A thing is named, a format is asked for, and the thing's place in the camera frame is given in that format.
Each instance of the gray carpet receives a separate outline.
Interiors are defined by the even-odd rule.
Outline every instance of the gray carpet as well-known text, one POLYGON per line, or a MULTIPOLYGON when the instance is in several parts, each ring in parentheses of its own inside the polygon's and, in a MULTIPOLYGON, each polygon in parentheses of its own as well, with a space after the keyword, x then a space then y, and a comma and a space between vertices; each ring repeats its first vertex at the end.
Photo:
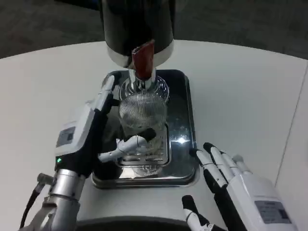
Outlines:
MULTIPOLYGON (((308 59, 308 0, 178 0, 176 39, 308 59)), ((0 0, 0 58, 104 40, 99 12, 53 0, 0 0)))

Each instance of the cable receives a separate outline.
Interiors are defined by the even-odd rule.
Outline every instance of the cable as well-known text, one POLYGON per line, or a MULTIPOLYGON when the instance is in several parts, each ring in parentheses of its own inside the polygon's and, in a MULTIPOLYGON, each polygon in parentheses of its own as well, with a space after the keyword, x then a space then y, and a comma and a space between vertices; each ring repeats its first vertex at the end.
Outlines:
POLYGON ((40 192, 38 192, 37 190, 33 190, 30 198, 29 198, 29 201, 26 205, 26 208, 25 208, 25 211, 24 211, 24 214, 23 214, 23 217, 21 218, 21 222, 20 222, 20 229, 23 228, 25 226, 25 221, 26 221, 26 218, 27 218, 27 215, 28 215, 28 212, 30 210, 30 208, 32 207, 32 205, 34 204, 35 200, 37 199, 38 195, 39 195, 40 192))

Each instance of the robotic hand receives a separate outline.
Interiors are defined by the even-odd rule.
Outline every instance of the robotic hand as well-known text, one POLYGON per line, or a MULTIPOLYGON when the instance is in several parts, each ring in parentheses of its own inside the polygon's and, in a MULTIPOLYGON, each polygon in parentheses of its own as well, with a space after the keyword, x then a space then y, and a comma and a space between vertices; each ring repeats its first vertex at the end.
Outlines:
MULTIPOLYGON (((192 150, 203 168, 205 181, 229 231, 296 231, 271 181, 253 175, 241 156, 233 159, 214 145, 206 152, 192 150)), ((192 231, 223 229, 198 213, 190 195, 182 198, 188 226, 192 231)))
POLYGON ((64 125, 56 144, 56 164, 54 177, 40 174, 38 184, 32 192, 22 217, 22 231, 73 231, 76 227, 79 211, 79 199, 85 179, 88 178, 97 160, 115 161, 126 153, 147 144, 156 136, 149 128, 122 141, 117 140, 114 151, 102 152, 103 130, 107 114, 112 106, 118 105, 113 99, 113 90, 118 84, 117 74, 108 75, 96 99, 87 102, 64 125), (42 208, 29 226, 25 220, 35 199, 48 184, 49 195, 45 197, 42 208))

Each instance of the drip tray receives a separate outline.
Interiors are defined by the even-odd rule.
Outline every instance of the drip tray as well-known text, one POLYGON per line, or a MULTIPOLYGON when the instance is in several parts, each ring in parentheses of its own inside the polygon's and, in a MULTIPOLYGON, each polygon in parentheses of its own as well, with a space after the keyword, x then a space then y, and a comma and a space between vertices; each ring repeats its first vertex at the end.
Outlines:
MULTIPOLYGON (((128 71, 112 74, 121 75, 120 85, 128 78, 128 71)), ((145 156, 130 154, 117 162, 97 162, 92 173, 97 188, 174 187, 188 185, 196 178, 199 167, 189 155, 190 149, 195 148, 195 136, 188 79, 178 70, 157 70, 156 74, 165 80, 170 91, 162 149, 145 156)), ((113 107, 108 115, 104 147, 120 137, 115 132, 120 131, 117 110, 113 107)))
POLYGON ((161 148, 154 153, 147 155, 130 154, 117 161, 116 164, 119 167, 162 167, 167 165, 170 161, 171 152, 167 125, 165 125, 164 133, 161 138, 161 148))

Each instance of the glass cup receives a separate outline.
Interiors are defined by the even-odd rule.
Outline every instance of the glass cup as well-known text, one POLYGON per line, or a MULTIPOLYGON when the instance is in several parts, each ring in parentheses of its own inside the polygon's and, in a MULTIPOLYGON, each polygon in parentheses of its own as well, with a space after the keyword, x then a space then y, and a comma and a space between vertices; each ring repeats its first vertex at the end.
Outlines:
POLYGON ((156 137, 147 145, 138 147, 134 154, 153 154, 165 142, 167 107, 158 95, 142 91, 128 96, 119 105, 119 118, 125 136, 152 128, 156 137))

